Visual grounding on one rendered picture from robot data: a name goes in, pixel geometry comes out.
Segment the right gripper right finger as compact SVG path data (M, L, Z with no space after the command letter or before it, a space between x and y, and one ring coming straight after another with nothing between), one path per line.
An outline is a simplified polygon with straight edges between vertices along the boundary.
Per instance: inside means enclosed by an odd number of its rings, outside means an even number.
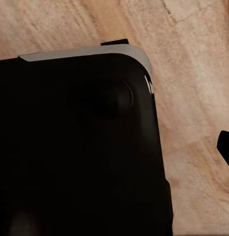
M217 149L221 153L224 160L229 165L229 131L221 131L218 141L217 141Z

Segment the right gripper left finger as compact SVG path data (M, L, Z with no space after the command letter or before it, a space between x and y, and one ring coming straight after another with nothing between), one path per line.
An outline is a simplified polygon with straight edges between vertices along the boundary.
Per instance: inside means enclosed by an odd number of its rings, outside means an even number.
M0 184L21 149L21 140L17 131L0 135Z

